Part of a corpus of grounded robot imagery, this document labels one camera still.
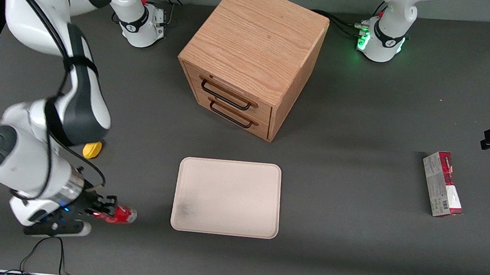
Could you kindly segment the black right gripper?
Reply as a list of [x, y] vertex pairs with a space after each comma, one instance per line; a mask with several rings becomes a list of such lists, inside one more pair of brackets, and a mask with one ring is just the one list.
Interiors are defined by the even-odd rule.
[[92, 216], [104, 222], [109, 222], [110, 216], [101, 211], [116, 211], [118, 199], [116, 196], [101, 196], [96, 191], [84, 189], [71, 205], [71, 220], [83, 216]]

